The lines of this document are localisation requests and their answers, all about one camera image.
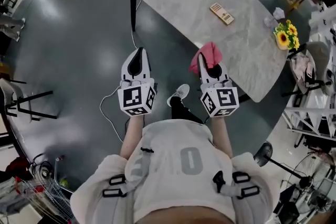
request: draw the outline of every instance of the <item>yellow flower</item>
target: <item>yellow flower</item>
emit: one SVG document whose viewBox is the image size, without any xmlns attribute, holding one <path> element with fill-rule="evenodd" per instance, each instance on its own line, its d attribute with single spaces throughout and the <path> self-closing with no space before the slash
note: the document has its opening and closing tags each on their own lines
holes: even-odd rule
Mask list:
<svg viewBox="0 0 336 224">
<path fill-rule="evenodd" d="M 278 42 L 281 46 L 288 46 L 289 45 L 289 39 L 288 39 L 288 36 L 287 34 L 285 33 L 285 31 L 280 31 L 277 33 L 277 39 L 278 39 Z"/>
<path fill-rule="evenodd" d="M 288 26 L 288 31 L 290 32 L 291 35 L 298 35 L 298 31 L 296 30 L 296 27 L 293 24 L 290 24 Z"/>
<path fill-rule="evenodd" d="M 300 47 L 300 42 L 298 37 L 294 37 L 294 48 L 298 49 Z"/>
</svg>

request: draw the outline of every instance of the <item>shoe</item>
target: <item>shoe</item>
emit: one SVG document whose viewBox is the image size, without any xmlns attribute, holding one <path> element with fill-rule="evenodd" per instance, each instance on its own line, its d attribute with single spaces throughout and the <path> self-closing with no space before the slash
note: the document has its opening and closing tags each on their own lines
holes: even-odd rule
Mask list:
<svg viewBox="0 0 336 224">
<path fill-rule="evenodd" d="M 15 39 L 16 42 L 18 42 L 19 39 L 20 39 L 20 32 L 18 31 L 17 34 L 18 34 L 18 37 L 17 37 L 17 39 Z"/>
<path fill-rule="evenodd" d="M 23 21 L 23 25 L 22 25 L 21 29 L 23 29 L 23 28 L 25 27 L 26 19 L 25 19 L 25 18 L 22 18 L 22 21 Z"/>
<path fill-rule="evenodd" d="M 174 92 L 174 94 L 167 99 L 167 104 L 171 107 L 170 100 L 174 96 L 180 97 L 181 99 L 186 98 L 189 93 L 189 90 L 190 87 L 188 84 L 182 84 L 181 86 L 178 87 L 176 92 Z"/>
</svg>

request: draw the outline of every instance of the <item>gray table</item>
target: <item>gray table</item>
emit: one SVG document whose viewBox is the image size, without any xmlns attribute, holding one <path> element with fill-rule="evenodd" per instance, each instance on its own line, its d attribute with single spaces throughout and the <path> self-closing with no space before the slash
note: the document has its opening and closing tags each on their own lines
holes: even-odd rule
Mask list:
<svg viewBox="0 0 336 224">
<path fill-rule="evenodd" d="M 278 79 L 288 52 L 277 48 L 272 30 L 264 25 L 270 13 L 259 0 L 143 1 L 197 47 L 216 43 L 229 76 L 255 102 L 260 102 Z M 229 26 L 210 11 L 216 2 L 234 17 Z M 131 0 L 133 31 L 135 6 L 136 0 Z"/>
</svg>

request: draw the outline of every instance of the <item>black pants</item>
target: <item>black pants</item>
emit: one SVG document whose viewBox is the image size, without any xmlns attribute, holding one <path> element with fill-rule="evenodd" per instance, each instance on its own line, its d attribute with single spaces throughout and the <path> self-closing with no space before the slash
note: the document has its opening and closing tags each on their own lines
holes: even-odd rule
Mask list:
<svg viewBox="0 0 336 224">
<path fill-rule="evenodd" d="M 203 122 L 198 117 L 191 113 L 189 109 L 182 104 L 180 97 L 172 97 L 170 100 L 170 105 L 172 106 L 172 119 L 189 120 L 203 124 Z"/>
</svg>

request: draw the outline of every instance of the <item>red towel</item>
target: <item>red towel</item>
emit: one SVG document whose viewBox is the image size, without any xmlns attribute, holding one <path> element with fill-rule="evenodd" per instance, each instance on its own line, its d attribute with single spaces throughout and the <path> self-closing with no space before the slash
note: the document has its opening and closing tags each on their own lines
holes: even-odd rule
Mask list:
<svg viewBox="0 0 336 224">
<path fill-rule="evenodd" d="M 220 63 L 223 58 L 222 53 L 217 48 L 216 44 L 213 42 L 208 42 L 198 50 L 193 60 L 191 61 L 189 71 L 193 71 L 195 74 L 198 74 L 197 57 L 200 52 L 204 55 L 208 68 L 213 68 L 216 64 Z"/>
</svg>

